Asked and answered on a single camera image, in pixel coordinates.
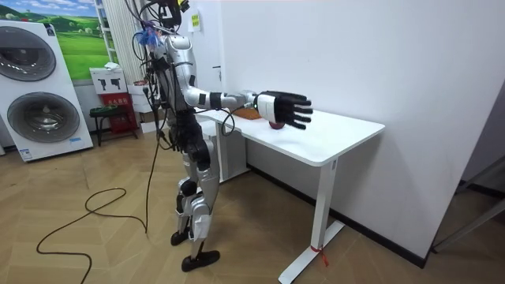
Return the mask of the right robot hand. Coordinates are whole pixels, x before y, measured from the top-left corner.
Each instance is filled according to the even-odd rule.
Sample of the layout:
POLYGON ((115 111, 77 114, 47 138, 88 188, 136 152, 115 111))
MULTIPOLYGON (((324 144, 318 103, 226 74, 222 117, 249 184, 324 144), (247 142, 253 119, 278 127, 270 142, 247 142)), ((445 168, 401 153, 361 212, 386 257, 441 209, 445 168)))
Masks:
POLYGON ((312 102, 304 95, 265 91, 255 98, 255 108, 262 118, 276 124, 306 129, 312 121, 312 102))

